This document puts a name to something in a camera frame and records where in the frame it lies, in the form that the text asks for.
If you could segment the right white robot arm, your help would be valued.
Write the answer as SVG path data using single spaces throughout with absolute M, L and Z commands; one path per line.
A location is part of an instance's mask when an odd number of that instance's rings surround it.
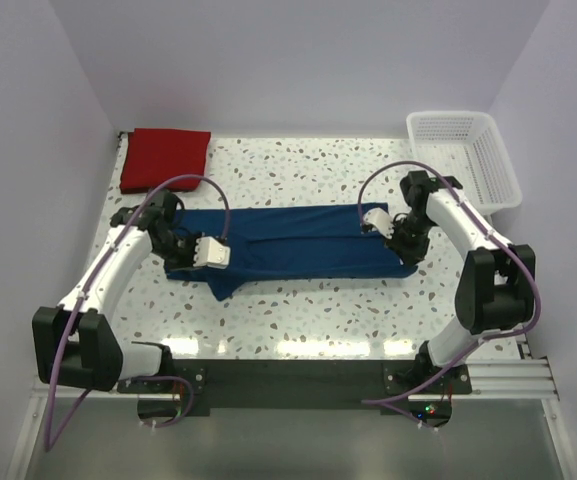
M 410 211 L 392 220 L 384 244 L 407 267 L 425 259 L 429 232 L 437 227 L 464 264 L 455 292 L 453 319 L 415 356 L 408 376 L 427 393 L 449 380 L 448 369 L 465 361 L 481 343 L 513 336 L 536 313 L 536 255 L 495 230 L 476 212 L 453 177 L 412 171 L 400 182 Z

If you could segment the blue t shirt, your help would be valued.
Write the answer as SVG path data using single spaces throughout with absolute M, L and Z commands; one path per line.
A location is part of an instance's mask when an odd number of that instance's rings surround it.
M 225 269 L 174 271 L 169 280 L 203 282 L 218 301 L 259 281 L 407 278 L 406 266 L 377 233 L 362 233 L 354 205 L 319 205 L 231 211 Z

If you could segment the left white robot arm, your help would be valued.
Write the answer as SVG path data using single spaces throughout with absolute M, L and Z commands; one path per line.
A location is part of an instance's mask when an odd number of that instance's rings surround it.
M 32 319 L 39 379 L 53 386 L 110 391 L 139 377 L 153 392 L 168 390 L 175 368 L 156 343 L 120 343 L 111 320 L 130 279 L 151 254 L 171 270 L 207 264 L 209 242 L 199 232 L 179 234 L 177 195 L 162 190 L 139 207 L 124 207 L 111 219 L 102 250 L 76 286 L 55 307 Z

